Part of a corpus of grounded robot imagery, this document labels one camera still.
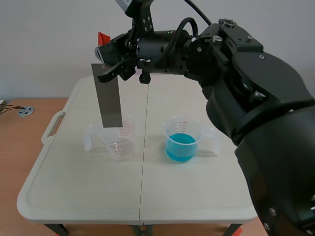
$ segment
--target empty measuring cup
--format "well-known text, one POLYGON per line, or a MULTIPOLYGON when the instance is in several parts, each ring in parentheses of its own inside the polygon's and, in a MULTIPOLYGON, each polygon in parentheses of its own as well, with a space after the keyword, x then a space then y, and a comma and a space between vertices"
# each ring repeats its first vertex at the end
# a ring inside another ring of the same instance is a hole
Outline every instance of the empty measuring cup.
POLYGON ((172 117, 162 127, 166 135, 166 153, 175 161, 190 160, 203 137, 211 139, 207 151, 215 156, 219 154, 220 138, 215 129, 203 128, 199 122, 182 116, 172 117))
POLYGON ((89 125, 83 136, 85 151, 92 148, 92 137, 101 140, 111 156, 117 160, 126 160, 136 151, 136 141, 141 125, 130 117, 123 119, 123 126, 103 128, 102 124, 89 125))

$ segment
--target white folding table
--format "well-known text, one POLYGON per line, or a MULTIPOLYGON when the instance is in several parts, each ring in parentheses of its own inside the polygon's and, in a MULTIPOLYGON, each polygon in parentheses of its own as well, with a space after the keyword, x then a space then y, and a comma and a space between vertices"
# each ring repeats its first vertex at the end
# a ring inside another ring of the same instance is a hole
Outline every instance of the white folding table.
POLYGON ((207 140, 187 163, 172 162, 165 154, 160 126, 171 116, 188 115, 211 126, 197 82, 152 75, 147 86, 134 76, 119 78, 119 89, 122 116, 131 115, 142 124, 135 155, 118 162, 103 149, 84 151, 84 129, 101 118, 93 77, 80 80, 43 134, 44 147, 17 200, 24 218, 63 236, 66 223, 219 222, 232 223, 232 235, 256 217, 235 146, 223 134, 217 157, 208 157, 207 140))

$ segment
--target white wall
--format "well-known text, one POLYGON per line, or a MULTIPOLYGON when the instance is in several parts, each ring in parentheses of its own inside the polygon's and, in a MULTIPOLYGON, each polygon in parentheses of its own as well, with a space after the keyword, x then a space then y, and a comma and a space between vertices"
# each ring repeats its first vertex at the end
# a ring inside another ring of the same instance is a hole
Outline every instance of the white wall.
MULTIPOLYGON (((315 94, 314 0, 194 0, 213 21, 234 19, 291 64, 315 94)), ((155 30, 176 29, 187 16, 205 23, 183 0, 155 0, 155 30)), ((92 74, 97 32, 131 28, 114 0, 1 0, 0 97, 67 97, 92 74)))

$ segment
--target gray metal strip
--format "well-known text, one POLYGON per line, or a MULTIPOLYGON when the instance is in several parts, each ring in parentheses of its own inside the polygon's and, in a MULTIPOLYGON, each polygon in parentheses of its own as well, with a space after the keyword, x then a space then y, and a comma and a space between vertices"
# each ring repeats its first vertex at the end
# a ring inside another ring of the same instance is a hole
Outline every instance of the gray metal strip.
POLYGON ((91 65, 103 127, 122 127, 118 78, 116 77, 107 83, 100 83, 97 77, 103 75, 106 68, 102 68, 102 64, 91 65))

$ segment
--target black cable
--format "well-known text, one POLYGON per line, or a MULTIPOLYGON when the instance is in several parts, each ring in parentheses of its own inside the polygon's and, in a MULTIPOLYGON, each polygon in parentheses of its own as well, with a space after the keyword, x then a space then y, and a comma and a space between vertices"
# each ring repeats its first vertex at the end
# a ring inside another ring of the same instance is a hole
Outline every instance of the black cable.
POLYGON ((12 109, 12 108, 24 109, 24 108, 21 108, 21 107, 6 107, 6 108, 0 109, 0 111, 7 110, 7 109, 12 109))
POLYGON ((182 22, 180 23, 180 25, 178 26, 177 30, 173 33, 173 35, 169 41, 169 44, 166 47, 166 49, 164 50, 163 54, 156 57, 156 58, 153 58, 153 60, 151 62, 152 64, 157 64, 159 61, 161 61, 164 57, 166 57, 169 54, 169 52, 172 50, 172 48, 176 44, 181 32, 183 31, 183 29, 187 23, 191 24, 192 36, 193 37, 198 36, 198 26, 197 26, 196 21, 191 17, 187 17, 187 18, 183 19, 182 22))
POLYGON ((9 107, 19 107, 21 109, 25 109, 25 107, 16 106, 16 105, 9 105, 9 104, 2 104, 3 106, 9 106, 9 107))
POLYGON ((1 116, 3 113, 6 113, 6 112, 11 111, 11 110, 16 110, 16 109, 21 109, 21 108, 20 108, 20 107, 10 108, 10 109, 8 109, 8 110, 6 110, 6 111, 4 111, 4 112, 1 112, 1 113, 0 113, 0 116, 1 116))
POLYGON ((199 9, 199 7, 195 5, 195 3, 193 3, 191 0, 185 0, 185 2, 187 2, 188 5, 191 6, 208 25, 212 24, 208 17, 206 17, 206 15, 199 9))

